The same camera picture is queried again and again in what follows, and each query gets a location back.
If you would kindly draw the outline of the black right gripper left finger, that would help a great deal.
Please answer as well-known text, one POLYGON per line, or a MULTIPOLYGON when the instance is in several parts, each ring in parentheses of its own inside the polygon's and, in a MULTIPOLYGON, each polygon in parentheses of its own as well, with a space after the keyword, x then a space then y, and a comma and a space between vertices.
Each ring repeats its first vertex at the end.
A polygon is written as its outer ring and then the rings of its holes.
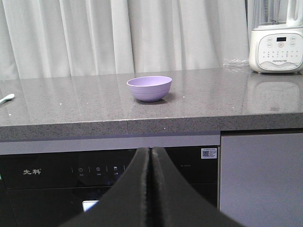
POLYGON ((138 148, 117 182, 88 211, 62 227, 147 227, 149 149, 138 148))

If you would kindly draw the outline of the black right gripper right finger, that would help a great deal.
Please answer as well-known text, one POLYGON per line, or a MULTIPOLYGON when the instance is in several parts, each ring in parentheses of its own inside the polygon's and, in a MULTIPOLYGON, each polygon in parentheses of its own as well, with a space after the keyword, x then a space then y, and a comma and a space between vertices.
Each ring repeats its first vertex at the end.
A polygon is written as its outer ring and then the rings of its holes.
POLYGON ((151 150, 155 227, 241 227, 199 195, 177 170, 165 148, 151 150))

